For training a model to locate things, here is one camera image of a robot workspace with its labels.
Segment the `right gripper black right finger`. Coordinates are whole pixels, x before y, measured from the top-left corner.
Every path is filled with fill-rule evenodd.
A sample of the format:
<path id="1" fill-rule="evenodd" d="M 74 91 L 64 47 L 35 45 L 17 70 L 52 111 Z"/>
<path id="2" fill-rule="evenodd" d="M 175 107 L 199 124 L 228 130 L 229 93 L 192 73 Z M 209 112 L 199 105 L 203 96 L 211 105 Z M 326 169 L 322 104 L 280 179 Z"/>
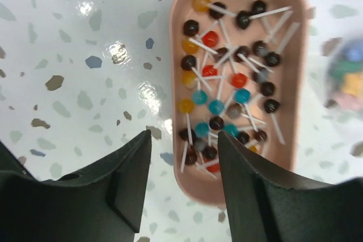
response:
<path id="1" fill-rule="evenodd" d="M 331 185 L 300 176 L 225 132 L 218 148 L 232 241 L 362 240 L 362 178 Z"/>

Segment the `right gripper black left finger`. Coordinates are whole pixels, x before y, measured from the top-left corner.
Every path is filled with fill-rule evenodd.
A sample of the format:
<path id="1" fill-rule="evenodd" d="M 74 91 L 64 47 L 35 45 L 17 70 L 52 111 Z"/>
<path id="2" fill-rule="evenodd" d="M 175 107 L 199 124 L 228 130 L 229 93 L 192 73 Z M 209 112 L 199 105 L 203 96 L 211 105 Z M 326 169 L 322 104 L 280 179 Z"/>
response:
<path id="1" fill-rule="evenodd" d="M 1 146 L 2 241 L 133 241 L 140 231 L 151 132 L 58 180 L 39 181 Z"/>

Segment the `clear glass jar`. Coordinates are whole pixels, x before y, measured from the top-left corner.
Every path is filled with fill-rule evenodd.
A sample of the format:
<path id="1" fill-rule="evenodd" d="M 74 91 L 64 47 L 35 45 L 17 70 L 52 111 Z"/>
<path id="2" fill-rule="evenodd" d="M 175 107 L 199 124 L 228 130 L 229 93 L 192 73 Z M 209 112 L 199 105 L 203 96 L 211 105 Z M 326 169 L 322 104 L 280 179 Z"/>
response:
<path id="1" fill-rule="evenodd" d="M 327 70 L 326 108 L 362 110 L 362 38 L 348 41 Z"/>

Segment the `pink tray of lollipops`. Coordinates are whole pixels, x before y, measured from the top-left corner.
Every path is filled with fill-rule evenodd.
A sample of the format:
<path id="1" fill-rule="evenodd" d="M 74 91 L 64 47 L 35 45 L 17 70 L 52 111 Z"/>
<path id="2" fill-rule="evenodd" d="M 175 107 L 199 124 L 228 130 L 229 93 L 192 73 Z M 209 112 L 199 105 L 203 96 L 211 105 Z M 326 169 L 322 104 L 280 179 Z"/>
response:
<path id="1" fill-rule="evenodd" d="M 174 174 L 223 206 L 219 132 L 292 169 L 307 40 L 305 0 L 174 0 L 170 11 Z"/>

